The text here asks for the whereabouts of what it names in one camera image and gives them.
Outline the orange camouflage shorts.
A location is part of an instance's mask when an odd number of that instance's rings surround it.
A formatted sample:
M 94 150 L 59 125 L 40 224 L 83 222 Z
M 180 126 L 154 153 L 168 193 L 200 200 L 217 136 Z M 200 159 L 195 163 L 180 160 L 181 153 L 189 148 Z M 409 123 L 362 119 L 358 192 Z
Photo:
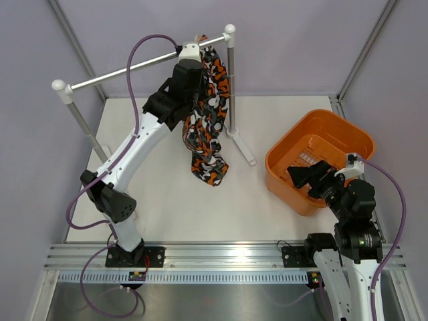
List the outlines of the orange camouflage shorts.
M 195 109 L 184 121 L 182 137 L 191 152 L 191 172 L 201 181 L 216 187 L 229 165 L 221 156 L 219 136 L 225 127 L 230 97 L 227 67 L 217 50 L 200 50 L 203 62 L 202 92 Z

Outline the beige wooden hanger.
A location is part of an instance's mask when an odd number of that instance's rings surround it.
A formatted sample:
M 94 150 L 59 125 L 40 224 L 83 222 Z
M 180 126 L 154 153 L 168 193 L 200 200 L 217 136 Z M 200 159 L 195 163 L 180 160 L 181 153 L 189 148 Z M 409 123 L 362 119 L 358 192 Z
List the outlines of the beige wooden hanger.
M 209 37 L 205 34 L 195 36 L 195 42 L 197 42 L 199 46 L 201 46 L 202 42 L 207 41 L 208 39 Z

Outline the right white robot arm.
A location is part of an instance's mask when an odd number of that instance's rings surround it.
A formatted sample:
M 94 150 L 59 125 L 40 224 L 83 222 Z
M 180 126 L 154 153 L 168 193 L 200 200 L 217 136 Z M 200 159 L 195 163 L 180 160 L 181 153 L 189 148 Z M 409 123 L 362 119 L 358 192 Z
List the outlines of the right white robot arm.
M 287 169 L 294 187 L 309 186 L 308 196 L 323 200 L 338 220 L 334 234 L 307 236 L 303 258 L 320 270 L 334 320 L 384 320 L 377 272 L 383 249 L 372 221 L 375 188 L 359 179 L 364 163 L 354 154 L 347 157 L 341 170 L 325 160 Z

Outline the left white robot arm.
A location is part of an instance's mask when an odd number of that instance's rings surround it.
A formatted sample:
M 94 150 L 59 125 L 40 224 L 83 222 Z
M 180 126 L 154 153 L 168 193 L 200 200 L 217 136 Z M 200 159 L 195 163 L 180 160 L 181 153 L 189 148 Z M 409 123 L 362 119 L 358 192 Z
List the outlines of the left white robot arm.
M 108 249 L 113 267 L 147 262 L 144 240 L 134 222 L 136 200 L 127 193 L 134 174 L 153 148 L 194 109 L 201 91 L 203 63 L 180 60 L 173 74 L 142 108 L 136 128 L 96 171 L 86 170 L 81 182 L 89 199 L 112 226 L 117 240 Z

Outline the orange plastic basket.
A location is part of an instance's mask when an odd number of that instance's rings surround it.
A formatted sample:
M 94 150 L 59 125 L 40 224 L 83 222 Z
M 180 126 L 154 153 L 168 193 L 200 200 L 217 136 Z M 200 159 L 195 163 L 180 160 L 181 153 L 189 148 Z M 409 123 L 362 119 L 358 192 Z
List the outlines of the orange plastic basket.
M 342 169 L 346 154 L 356 152 L 370 159 L 375 149 L 375 141 L 363 129 L 331 111 L 313 110 L 267 152 L 265 185 L 297 214 L 313 216 L 326 207 L 325 203 L 308 196 L 308 185 L 296 189 L 288 167 L 308 167 L 327 161 L 336 169 Z

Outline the right rack foot base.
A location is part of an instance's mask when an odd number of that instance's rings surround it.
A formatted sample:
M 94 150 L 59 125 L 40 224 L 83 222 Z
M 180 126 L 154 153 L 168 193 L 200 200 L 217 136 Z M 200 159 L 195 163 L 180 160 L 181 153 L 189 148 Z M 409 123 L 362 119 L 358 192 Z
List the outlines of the right rack foot base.
M 228 128 L 226 130 L 226 136 L 229 140 L 233 141 L 238 151 L 241 153 L 242 157 L 246 160 L 249 166 L 253 167 L 257 164 L 256 159 L 248 149 L 243 139 L 240 137 L 238 129 L 231 130 L 230 128 Z

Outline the right rack post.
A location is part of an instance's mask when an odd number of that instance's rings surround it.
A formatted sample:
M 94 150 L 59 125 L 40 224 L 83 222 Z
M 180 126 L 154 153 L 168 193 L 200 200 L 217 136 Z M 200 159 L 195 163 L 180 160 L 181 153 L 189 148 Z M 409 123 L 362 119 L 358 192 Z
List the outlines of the right rack post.
M 237 135 L 236 128 L 236 108 L 235 108 L 235 57 L 234 48 L 227 48 L 227 64 L 229 78 L 229 128 L 227 129 L 228 137 Z

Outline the rack post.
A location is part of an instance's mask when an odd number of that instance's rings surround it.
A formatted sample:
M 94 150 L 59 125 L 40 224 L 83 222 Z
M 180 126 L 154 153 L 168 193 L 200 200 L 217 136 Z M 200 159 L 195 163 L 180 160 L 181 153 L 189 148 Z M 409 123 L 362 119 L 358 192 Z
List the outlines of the rack post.
M 82 129 L 85 137 L 87 137 L 89 139 L 94 152 L 97 154 L 98 158 L 100 159 L 101 145 L 98 142 L 98 140 L 96 139 L 96 137 L 94 136 L 94 133 L 90 129 L 87 122 L 84 120 L 84 117 L 82 116 L 82 114 L 78 110 L 75 102 L 71 102 L 71 103 L 67 104 L 67 107 L 68 107 L 68 110 L 70 111 L 70 113 L 72 114 L 72 116 L 74 117 L 75 121 L 78 123 L 79 127 Z
M 229 78 L 229 128 L 227 129 L 228 137 L 237 135 L 236 128 L 236 108 L 235 108 L 235 57 L 234 48 L 227 48 L 227 64 Z

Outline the silver clothes rack rail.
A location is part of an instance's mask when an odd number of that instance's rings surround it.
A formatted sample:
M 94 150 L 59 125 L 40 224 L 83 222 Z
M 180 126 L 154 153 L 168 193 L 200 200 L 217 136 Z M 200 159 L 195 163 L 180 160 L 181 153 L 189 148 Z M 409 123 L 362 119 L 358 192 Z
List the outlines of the silver clothes rack rail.
M 235 47 L 235 33 L 236 27 L 233 24 L 228 24 L 224 28 L 224 32 L 219 37 L 210 38 L 207 41 L 201 43 L 200 49 L 204 47 L 209 47 L 212 45 L 216 45 L 218 43 L 225 43 L 227 48 Z M 139 64 L 134 64 L 129 67 L 130 71 L 141 70 L 151 66 L 155 66 L 157 64 L 161 64 L 163 62 L 167 62 L 169 60 L 178 59 L 178 55 L 182 48 L 175 49 L 173 52 L 152 58 L 150 60 L 146 60 L 144 62 L 140 62 Z M 116 78 L 118 76 L 122 76 L 126 74 L 127 67 L 122 68 L 120 70 L 116 70 L 114 72 L 110 72 L 109 74 L 104 74 L 101 76 L 97 76 L 95 78 L 91 78 L 89 80 L 77 83 L 77 84 L 67 84 L 63 80 L 56 79 L 51 83 L 51 88 L 55 92 L 57 92 L 58 96 L 61 98 L 64 104 L 69 104 L 72 102 L 72 94 L 77 90 L 81 90 L 83 88 L 92 87 L 106 80 L 110 80 Z

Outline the left rack post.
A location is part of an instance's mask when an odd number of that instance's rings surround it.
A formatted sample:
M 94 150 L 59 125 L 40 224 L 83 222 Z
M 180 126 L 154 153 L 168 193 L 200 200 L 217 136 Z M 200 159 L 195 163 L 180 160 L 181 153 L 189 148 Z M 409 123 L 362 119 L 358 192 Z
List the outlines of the left rack post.
M 72 114 L 72 116 L 74 117 L 75 121 L 78 123 L 79 127 L 82 129 L 85 137 L 87 137 L 89 139 L 94 152 L 97 154 L 98 158 L 100 159 L 101 145 L 98 142 L 98 140 L 96 139 L 96 137 L 94 136 L 94 133 L 90 129 L 87 122 L 84 120 L 84 117 L 82 116 L 82 114 L 78 110 L 75 102 L 71 102 L 71 103 L 67 104 L 67 107 L 68 107 L 68 110 L 70 111 L 70 113 Z

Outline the aluminium slotted rail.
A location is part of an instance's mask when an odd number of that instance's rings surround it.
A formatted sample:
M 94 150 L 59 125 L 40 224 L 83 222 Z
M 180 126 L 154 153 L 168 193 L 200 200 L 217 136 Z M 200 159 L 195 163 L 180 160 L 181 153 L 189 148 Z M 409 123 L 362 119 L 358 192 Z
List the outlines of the aluminium slotted rail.
M 308 284 L 299 271 L 62 271 L 58 282 L 77 284 Z

